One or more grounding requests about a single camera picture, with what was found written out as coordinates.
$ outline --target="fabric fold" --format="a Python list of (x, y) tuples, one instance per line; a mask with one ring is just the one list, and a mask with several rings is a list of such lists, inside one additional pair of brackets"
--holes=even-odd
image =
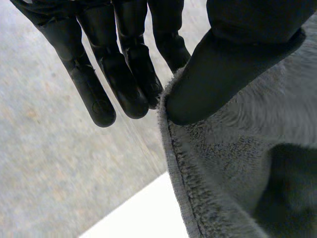
[(159, 125), (191, 238), (317, 237), (317, 15), (292, 55), (206, 120)]

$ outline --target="gray floor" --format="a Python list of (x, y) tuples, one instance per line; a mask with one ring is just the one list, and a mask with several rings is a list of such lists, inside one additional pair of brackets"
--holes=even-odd
[[(185, 4), (181, 34), (192, 52), (209, 28), (206, 0)], [(44, 37), (7, 0), (0, 19), (0, 236), (77, 236), (166, 170), (156, 113), (129, 119), (87, 47), (117, 111), (115, 125), (96, 127)], [(171, 73), (150, 16), (146, 28), (165, 85)]]

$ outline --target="fingertip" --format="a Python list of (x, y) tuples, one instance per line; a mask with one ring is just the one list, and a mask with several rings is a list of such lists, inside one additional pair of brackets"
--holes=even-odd
[(166, 115), (167, 118), (176, 125), (187, 125), (189, 122), (186, 120), (186, 116), (182, 114), (182, 111), (177, 106), (177, 101), (174, 99), (167, 99), (166, 102)]
[(141, 119), (143, 118), (149, 111), (149, 105), (139, 104), (133, 105), (130, 108), (125, 109), (125, 113), (131, 119)]
[(191, 55), (185, 46), (183, 37), (177, 32), (155, 33), (154, 36), (158, 51), (173, 73), (187, 64)]
[(93, 122), (102, 128), (109, 127), (114, 124), (116, 120), (116, 113), (113, 106), (105, 100), (95, 101), (92, 105), (92, 112), (90, 113)]
[(155, 80), (155, 82), (151, 84), (151, 91), (147, 92), (147, 99), (149, 101), (149, 108), (151, 110), (155, 110), (158, 107), (159, 97), (162, 94), (163, 90), (163, 86), (160, 83), (159, 79)]

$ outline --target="white surface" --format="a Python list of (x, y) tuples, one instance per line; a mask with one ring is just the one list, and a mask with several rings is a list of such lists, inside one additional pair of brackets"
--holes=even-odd
[(188, 238), (167, 173), (160, 176), (80, 238)]

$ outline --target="gray fleece fabric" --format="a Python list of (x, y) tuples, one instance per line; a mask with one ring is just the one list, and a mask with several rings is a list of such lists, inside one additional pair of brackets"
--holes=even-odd
[(191, 238), (316, 238), (317, 15), (292, 55), (198, 123), (160, 128)]

